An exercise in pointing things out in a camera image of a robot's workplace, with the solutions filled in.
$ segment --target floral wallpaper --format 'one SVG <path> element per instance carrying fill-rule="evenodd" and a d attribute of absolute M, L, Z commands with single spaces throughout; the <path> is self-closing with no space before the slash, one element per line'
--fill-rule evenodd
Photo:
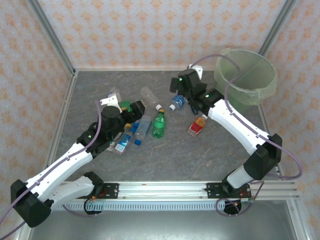
<path fill-rule="evenodd" d="M 225 47 L 258 52 L 285 0 L 39 2 L 79 69 L 180 68 Z"/>
<path fill-rule="evenodd" d="M 301 161 L 298 180 L 314 239 L 320 236 L 320 5 L 297 1 L 267 57 L 278 72 L 275 96 L 263 103 L 272 133 Z M 293 160 L 283 155 L 287 175 L 297 174 Z"/>
<path fill-rule="evenodd" d="M 26 0 L 0 1 L 0 214 L 10 186 L 42 171 L 70 74 Z M 12 211 L 0 237 L 17 223 Z"/>

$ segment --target gray floor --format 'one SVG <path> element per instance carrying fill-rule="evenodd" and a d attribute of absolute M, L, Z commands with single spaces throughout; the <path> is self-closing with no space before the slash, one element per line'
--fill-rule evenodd
<path fill-rule="evenodd" d="M 84 173 L 94 171 L 104 181 L 186 181 L 222 180 L 249 157 L 243 146 L 222 126 L 208 120 L 198 135 L 187 134 L 195 120 L 188 104 L 169 111 L 171 78 L 178 71 L 81 71 L 78 74 L 67 112 L 56 159 L 65 153 L 78 136 L 97 120 L 95 100 L 106 97 L 112 87 L 120 90 L 122 100 L 141 99 L 142 87 L 149 87 L 167 110 L 165 136 L 156 139 L 151 133 L 141 146 L 131 144 L 121 156 L 105 151 L 96 159 L 76 171 L 73 181 Z M 205 72 L 202 81 L 214 85 L 213 72 Z M 147 107 L 152 118 L 155 109 Z M 245 114 L 252 123 L 263 128 L 257 107 Z"/>
<path fill-rule="evenodd" d="M 214 211 L 111 211 L 97 218 L 53 212 L 32 240 L 296 240 L 283 201 L 257 201 L 238 217 Z"/>

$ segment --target blue bottle cap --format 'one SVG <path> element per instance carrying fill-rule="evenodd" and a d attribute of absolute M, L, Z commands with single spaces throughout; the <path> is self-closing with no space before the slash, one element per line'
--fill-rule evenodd
<path fill-rule="evenodd" d="M 137 129 L 136 129 L 135 127 L 131 127 L 131 128 L 130 128 L 130 131 L 131 131 L 133 134 L 135 134 L 136 131 L 137 131 Z"/>
<path fill-rule="evenodd" d="M 134 140 L 134 144 L 140 146 L 141 145 L 141 140 L 139 140 L 139 139 Z"/>

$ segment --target marble-pattern surface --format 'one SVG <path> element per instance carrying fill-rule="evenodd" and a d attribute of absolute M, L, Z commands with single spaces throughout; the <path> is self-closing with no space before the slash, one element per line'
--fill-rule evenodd
<path fill-rule="evenodd" d="M 104 151 L 77 170 L 69 180 L 94 171 L 104 181 L 219 181 L 245 162 L 249 154 L 221 125 L 208 120 L 197 136 L 187 134 L 195 120 L 188 104 L 174 112 L 169 110 L 175 96 L 170 81 L 178 71 L 80 71 L 74 87 L 56 159 L 65 153 L 77 137 L 97 120 L 95 100 L 106 97 L 112 87 L 120 90 L 122 100 L 141 99 L 142 87 L 149 87 L 166 110 L 167 124 L 163 138 L 148 132 L 141 146 L 131 144 L 121 156 Z M 214 85 L 213 72 L 205 72 L 202 81 Z M 157 111 L 146 108 L 155 117 Z M 258 107 L 245 114 L 263 128 Z"/>

